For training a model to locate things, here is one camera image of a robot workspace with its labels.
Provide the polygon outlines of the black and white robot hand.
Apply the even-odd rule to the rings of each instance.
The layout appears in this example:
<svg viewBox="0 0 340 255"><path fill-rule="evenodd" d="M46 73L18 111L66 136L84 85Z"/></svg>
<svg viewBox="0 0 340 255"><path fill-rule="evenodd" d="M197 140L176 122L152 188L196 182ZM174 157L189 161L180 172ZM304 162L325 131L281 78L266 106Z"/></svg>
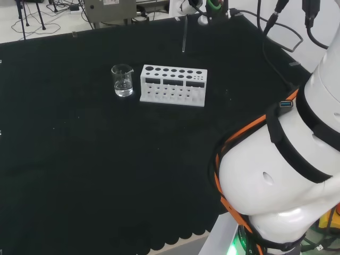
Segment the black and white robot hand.
<svg viewBox="0 0 340 255"><path fill-rule="evenodd" d="M205 11L206 0L192 1L193 3L198 3L197 8L201 11ZM196 14L197 11L192 7L189 1L185 0L170 0L169 1L169 15L170 17L184 16Z"/></svg>

